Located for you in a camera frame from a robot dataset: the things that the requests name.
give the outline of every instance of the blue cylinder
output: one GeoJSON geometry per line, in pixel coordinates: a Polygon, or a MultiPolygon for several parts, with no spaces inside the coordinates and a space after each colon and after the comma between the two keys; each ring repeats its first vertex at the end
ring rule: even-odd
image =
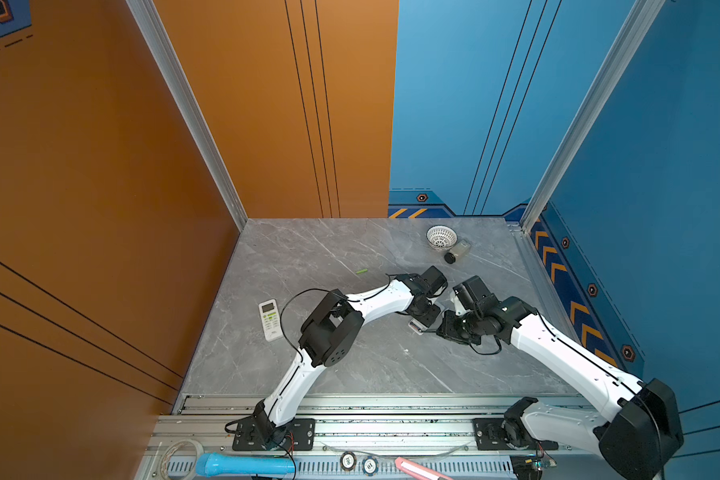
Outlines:
{"type": "Polygon", "coordinates": [[[272,475],[284,476],[294,473],[290,458],[281,457],[239,457],[220,453],[206,453],[197,459],[195,472],[201,477],[212,477],[223,473],[228,475],[272,475]]]}

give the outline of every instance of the gray marble tabletop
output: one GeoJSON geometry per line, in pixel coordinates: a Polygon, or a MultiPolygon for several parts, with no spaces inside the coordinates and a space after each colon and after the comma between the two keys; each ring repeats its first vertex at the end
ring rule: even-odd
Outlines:
{"type": "MultiPolygon", "coordinates": [[[[518,296],[538,305],[537,293],[501,218],[249,220],[221,284],[187,373],[182,394],[267,396],[295,355],[285,339],[264,338],[258,305],[282,308],[310,287],[360,293],[387,283],[385,274],[423,273],[435,265],[450,285],[480,275],[501,300],[518,296]],[[428,246],[426,231],[444,224],[472,243],[455,264],[428,246]],[[364,274],[356,274],[368,269],[364,274]]],[[[288,338],[323,297],[310,292],[282,315],[288,338]]],[[[450,307],[447,300],[441,307],[450,307]]],[[[493,342],[481,348],[491,351],[493,342]]],[[[417,335],[391,314],[360,331],[352,350],[317,380],[310,393],[576,394],[536,359],[512,346],[496,356],[434,334],[417,335]]]]}

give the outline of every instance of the robotic arm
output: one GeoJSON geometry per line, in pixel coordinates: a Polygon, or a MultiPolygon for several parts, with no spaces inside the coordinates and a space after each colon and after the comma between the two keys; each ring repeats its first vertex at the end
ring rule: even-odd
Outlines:
{"type": "MultiPolygon", "coordinates": [[[[300,350],[288,372],[254,410],[264,439],[275,446],[282,441],[284,426],[307,391],[323,370],[346,356],[363,325],[406,312],[413,326],[429,328],[440,314],[431,299],[447,285],[432,266],[421,276],[398,275],[365,293],[328,293],[302,325],[300,350]]],[[[540,360],[598,411],[546,406],[525,397],[504,414],[502,427],[513,447],[562,442],[603,457],[628,480],[650,480],[682,446],[675,396],[661,381],[644,383],[605,362],[549,325],[526,302],[513,296],[499,301],[478,276],[456,285],[451,300],[455,311],[444,313],[440,337],[479,345],[483,335],[495,336],[540,360]]]]}

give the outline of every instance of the orange wall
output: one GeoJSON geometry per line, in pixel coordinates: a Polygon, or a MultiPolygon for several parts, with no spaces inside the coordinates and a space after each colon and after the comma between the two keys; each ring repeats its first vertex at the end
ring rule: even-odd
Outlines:
{"type": "Polygon", "coordinates": [[[397,2],[155,4],[250,217],[386,216],[397,2]]]}
{"type": "Polygon", "coordinates": [[[125,2],[30,7],[0,38],[0,478],[132,478],[238,232],[125,2]]]}

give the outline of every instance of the white basket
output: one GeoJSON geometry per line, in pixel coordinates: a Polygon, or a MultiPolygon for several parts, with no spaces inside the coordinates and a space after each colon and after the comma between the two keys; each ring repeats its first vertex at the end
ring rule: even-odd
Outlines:
{"type": "Polygon", "coordinates": [[[442,252],[456,244],[456,232],[445,225],[435,225],[427,230],[427,240],[432,248],[442,252]]]}

